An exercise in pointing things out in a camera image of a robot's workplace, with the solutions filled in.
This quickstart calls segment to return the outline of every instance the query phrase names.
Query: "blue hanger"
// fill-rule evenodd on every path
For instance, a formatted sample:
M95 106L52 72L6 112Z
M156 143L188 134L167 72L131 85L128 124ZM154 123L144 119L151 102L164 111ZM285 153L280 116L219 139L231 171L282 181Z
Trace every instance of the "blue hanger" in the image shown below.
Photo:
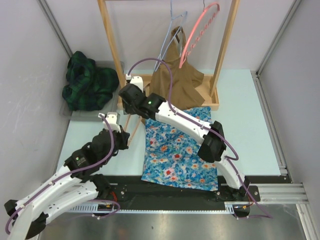
M185 24L186 20L187 20L187 15L188 15L188 12L185 11L183 12L182 14L178 15L178 16L173 16L173 13L172 13L172 1L173 0L170 0L170 15L171 15L171 21L170 21L170 25L169 25L169 28L168 28L168 32L166 33L166 36L165 36L165 39L163 41L163 44L162 44L162 47L161 47L161 50L160 50L160 54L158 56L158 59L160 60L163 60L167 54L167 51L168 51L168 48L170 46L170 44L172 43L172 41L174 40L174 38L176 37L176 35L180 32L182 26ZM172 23L174 20L178 19L178 18L183 18L182 19L182 22L178 28L178 30L175 32L175 34L173 35L171 41L169 42L168 46L166 47L164 53L163 53L163 50L164 50L164 47L165 47L165 44L166 44L166 41L167 41L167 38L170 34L170 31L171 31L171 26L172 26ZM154 65L154 71L156 72L158 70L160 66L160 62L156 62L155 65Z

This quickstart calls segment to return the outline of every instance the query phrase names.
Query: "wooden rack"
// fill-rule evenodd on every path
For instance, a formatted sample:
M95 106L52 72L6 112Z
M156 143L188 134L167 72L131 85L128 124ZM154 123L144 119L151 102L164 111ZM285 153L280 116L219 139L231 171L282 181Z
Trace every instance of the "wooden rack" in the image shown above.
M111 54L113 57L113 61L115 64L115 70L119 78L120 86L123 88L126 84L125 75L123 74L123 69L121 66L121 62L119 59L119 54L116 46L116 41L114 37L113 28L111 25L108 9L106 6L106 1L115 1L115 0L97 0L105 33L108 38L109 46L111 49ZM224 28L223 38L220 45L218 59L215 65L214 73L213 74L205 74L203 82L200 86L196 88L196 90L201 94L204 98L204 103L202 106L209 106L213 111L218 110L219 108L219 98L218 98L218 91L217 91L217 82L220 75L220 71L224 62L224 58L226 55L229 39L231 36L232 28L234 26L234 22L237 15L237 10L239 6L240 0L232 0L231 6L229 9L229 14L227 18L227 22ZM150 83L152 74L140 74L143 78L143 84L146 86Z

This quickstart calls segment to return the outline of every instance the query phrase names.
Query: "blue floral cloth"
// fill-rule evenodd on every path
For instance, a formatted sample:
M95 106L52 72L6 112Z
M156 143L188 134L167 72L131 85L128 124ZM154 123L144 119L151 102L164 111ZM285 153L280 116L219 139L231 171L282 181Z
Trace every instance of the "blue floral cloth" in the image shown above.
M184 112L212 122L210 107L196 107ZM218 189L217 168L198 157L200 145L193 138L152 119L145 121L145 129L143 181L206 191Z

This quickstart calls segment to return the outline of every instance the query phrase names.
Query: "brown cloth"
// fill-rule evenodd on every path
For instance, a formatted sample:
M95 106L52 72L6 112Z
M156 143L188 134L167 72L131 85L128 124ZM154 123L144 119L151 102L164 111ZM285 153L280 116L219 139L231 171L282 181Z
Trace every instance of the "brown cloth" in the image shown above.
M176 27L172 30L171 38L175 35L178 28ZM183 34L183 49L186 45L186 35L182 28L181 32ZM171 103L181 110L201 107L205 100L195 88L202 84L204 74L191 66L188 60L184 62L182 68L179 68L180 56L175 41L172 41L170 44L164 61L170 67L173 76ZM166 66L161 64L152 75L150 93L158 94L168 100L169 88L170 75Z

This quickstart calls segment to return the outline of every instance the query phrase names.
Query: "gray storage bin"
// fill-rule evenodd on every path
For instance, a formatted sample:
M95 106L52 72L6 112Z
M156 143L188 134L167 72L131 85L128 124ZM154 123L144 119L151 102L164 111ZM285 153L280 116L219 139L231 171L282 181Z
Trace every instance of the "gray storage bin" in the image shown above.
M113 61L96 61L95 62L97 67L102 68L111 68L116 69L116 65ZM125 64L121 62L122 69L125 69ZM112 99L105 104L103 109L97 110L97 111L71 111L68 108L68 104L66 101L63 101L63 104L60 109L60 114L70 120L75 121L101 121L100 118L98 118L99 113L106 114L108 112L115 112L117 110L117 104L118 104L118 92L120 90L120 84L117 90L113 92Z

